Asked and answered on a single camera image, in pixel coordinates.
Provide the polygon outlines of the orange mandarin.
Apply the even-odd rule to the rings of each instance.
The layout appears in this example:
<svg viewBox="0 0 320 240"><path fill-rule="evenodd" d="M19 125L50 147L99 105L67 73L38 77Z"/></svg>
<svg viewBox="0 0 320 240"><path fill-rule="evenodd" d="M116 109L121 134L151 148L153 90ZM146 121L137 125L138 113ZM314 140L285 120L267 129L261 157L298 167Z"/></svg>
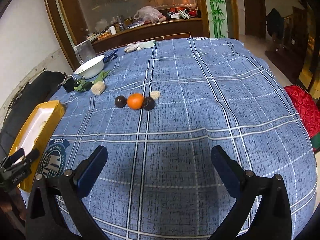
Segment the orange mandarin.
<svg viewBox="0 0 320 240"><path fill-rule="evenodd" d="M144 96L140 93L131 94L127 98L127 105L133 110L139 110L142 108Z"/></svg>

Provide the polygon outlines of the small beige foam chunk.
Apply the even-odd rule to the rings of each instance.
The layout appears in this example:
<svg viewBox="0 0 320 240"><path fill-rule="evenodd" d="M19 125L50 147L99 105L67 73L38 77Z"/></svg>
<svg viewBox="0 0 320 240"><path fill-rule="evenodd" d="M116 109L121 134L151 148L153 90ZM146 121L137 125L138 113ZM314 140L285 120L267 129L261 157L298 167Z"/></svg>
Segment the small beige foam chunk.
<svg viewBox="0 0 320 240"><path fill-rule="evenodd" d="M151 97L153 100L158 100L161 97L161 93L158 90L153 90L150 92L149 97Z"/></svg>

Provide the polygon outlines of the round blue logo sticker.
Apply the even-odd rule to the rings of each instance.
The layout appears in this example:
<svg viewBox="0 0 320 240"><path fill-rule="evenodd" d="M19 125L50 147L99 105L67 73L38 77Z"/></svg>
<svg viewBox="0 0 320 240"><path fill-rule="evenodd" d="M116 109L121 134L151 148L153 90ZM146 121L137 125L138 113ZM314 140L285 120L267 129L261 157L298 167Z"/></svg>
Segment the round blue logo sticker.
<svg viewBox="0 0 320 240"><path fill-rule="evenodd" d="M56 138L49 142L40 163L37 174L42 174L45 178L60 176L65 168L66 149L70 143L64 138Z"/></svg>

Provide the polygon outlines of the black binder clip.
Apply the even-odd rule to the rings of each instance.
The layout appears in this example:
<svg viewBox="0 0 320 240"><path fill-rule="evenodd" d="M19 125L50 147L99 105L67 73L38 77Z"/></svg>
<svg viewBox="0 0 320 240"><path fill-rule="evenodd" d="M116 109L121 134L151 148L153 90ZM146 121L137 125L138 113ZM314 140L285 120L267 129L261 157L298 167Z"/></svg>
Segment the black binder clip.
<svg viewBox="0 0 320 240"><path fill-rule="evenodd" d="M62 86L66 93L70 93L74 91L75 83L75 78L72 75L64 73L64 80L59 84L59 86Z"/></svg>

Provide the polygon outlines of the green artificial leaves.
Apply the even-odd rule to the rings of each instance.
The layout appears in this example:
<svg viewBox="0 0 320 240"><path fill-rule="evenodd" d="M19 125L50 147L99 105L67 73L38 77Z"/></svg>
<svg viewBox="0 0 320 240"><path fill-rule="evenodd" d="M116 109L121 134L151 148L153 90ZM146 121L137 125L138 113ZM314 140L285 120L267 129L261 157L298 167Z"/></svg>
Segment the green artificial leaves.
<svg viewBox="0 0 320 240"><path fill-rule="evenodd" d="M80 80L76 80L74 90L79 93L89 91L91 90L93 84L98 81L104 81L110 72L110 70L102 70L93 81L86 80L84 77L82 77Z"/></svg>

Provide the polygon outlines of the beige foam cube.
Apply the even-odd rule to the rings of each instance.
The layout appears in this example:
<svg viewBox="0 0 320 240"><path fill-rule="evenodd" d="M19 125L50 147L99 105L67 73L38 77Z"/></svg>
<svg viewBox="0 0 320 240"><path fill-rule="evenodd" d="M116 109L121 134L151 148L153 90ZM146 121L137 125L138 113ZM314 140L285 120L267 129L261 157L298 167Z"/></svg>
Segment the beige foam cube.
<svg viewBox="0 0 320 240"><path fill-rule="evenodd" d="M94 95L100 95L103 93L103 91L106 89L106 86L103 81L98 81L91 87L91 92Z"/></svg>

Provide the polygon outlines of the white bowl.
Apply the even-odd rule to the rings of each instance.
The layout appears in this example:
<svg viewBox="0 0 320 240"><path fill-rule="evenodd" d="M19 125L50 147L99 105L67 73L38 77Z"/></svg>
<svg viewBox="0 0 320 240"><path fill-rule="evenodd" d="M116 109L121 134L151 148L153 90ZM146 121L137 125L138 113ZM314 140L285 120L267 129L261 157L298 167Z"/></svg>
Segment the white bowl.
<svg viewBox="0 0 320 240"><path fill-rule="evenodd" d="M74 72L74 75L78 77L84 77L86 80L97 76L104 68L104 57L104 55L99 55L90 59L82 64Z"/></svg>

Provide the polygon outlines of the dark plum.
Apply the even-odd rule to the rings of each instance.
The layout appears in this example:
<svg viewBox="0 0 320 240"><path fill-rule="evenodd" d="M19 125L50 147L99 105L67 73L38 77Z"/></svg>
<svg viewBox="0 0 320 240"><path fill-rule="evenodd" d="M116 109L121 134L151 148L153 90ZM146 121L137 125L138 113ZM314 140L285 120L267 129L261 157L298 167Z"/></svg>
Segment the dark plum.
<svg viewBox="0 0 320 240"><path fill-rule="evenodd" d="M155 108L155 101L152 97L145 97L142 103L142 108L146 111L150 111Z"/></svg>
<svg viewBox="0 0 320 240"><path fill-rule="evenodd" d="M127 104L127 98L125 98L124 96L120 95L120 96L115 98L114 104L115 104L115 106L117 108L123 108Z"/></svg>

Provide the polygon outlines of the clear plastic jug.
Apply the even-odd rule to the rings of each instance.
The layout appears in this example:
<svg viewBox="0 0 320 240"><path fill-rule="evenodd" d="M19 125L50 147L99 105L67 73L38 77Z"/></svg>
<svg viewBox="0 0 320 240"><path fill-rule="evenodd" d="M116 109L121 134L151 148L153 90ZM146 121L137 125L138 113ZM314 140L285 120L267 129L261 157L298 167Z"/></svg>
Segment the clear plastic jug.
<svg viewBox="0 0 320 240"><path fill-rule="evenodd" d="M95 58L97 55L90 40L85 40L84 42L76 45L74 47L74 51L80 64L84 64L85 62Z"/></svg>

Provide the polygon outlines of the dark plum right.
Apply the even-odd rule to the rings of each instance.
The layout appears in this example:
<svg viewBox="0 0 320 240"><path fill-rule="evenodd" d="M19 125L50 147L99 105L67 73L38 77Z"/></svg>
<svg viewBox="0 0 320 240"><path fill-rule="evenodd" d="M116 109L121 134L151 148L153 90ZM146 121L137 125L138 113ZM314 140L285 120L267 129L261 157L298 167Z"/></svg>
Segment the dark plum right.
<svg viewBox="0 0 320 240"><path fill-rule="evenodd" d="M152 97L145 97L142 103L142 108L146 111L150 111L155 108L155 101Z"/></svg>

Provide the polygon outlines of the blue scissors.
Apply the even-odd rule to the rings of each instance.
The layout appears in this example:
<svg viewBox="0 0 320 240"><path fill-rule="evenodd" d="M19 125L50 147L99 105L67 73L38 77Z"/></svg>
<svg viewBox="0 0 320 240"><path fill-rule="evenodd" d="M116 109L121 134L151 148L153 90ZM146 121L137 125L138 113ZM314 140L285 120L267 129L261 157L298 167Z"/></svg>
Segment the blue scissors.
<svg viewBox="0 0 320 240"><path fill-rule="evenodd" d="M104 59L103 59L104 63L108 63L108 62L110 62L112 60L115 60L118 57L117 52L118 52L118 49L114 49L114 50L110 50L110 51L104 52L103 53L103 55L104 55Z"/></svg>

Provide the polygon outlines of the white work gloves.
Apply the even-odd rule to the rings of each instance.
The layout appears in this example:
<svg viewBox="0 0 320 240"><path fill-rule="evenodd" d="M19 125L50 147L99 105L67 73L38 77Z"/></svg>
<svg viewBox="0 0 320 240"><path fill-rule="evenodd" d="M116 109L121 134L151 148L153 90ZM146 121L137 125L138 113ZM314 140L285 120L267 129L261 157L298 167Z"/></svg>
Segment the white work gloves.
<svg viewBox="0 0 320 240"><path fill-rule="evenodd" d="M129 43L124 51L126 53L130 53L130 52L133 52L133 51L140 51L142 49L145 49L145 48L152 48L154 47L156 44L156 41L155 40L150 40L150 41L139 41L139 42L135 42L135 43Z"/></svg>

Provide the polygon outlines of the dark jacket on chair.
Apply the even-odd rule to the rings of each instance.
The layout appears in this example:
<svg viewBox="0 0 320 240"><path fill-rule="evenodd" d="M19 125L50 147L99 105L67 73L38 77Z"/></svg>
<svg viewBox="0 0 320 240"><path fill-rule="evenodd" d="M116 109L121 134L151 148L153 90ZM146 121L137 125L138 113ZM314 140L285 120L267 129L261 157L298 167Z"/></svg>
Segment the dark jacket on chair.
<svg viewBox="0 0 320 240"><path fill-rule="evenodd" d="M275 8L266 16L266 30L271 37L275 34L277 39L283 38L284 18Z"/></svg>

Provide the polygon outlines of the pink plastic bag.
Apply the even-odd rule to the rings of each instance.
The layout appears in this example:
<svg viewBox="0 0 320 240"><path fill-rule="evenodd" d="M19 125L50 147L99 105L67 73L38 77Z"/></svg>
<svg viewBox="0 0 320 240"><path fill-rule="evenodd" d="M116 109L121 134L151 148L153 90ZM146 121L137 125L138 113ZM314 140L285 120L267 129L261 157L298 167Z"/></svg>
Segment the pink plastic bag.
<svg viewBox="0 0 320 240"><path fill-rule="evenodd" d="M157 9L146 6L140 8L133 16L135 20L142 19L143 21L150 21L151 23L164 22L167 18Z"/></svg>

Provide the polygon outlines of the bamboo painted pillar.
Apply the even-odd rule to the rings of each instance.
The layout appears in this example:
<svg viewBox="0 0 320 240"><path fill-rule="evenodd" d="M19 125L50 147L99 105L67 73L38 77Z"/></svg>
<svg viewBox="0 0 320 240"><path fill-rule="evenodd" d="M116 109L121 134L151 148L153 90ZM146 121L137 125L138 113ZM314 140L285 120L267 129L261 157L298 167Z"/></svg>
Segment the bamboo painted pillar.
<svg viewBox="0 0 320 240"><path fill-rule="evenodd" d="M227 38L226 0L206 0L211 38Z"/></svg>

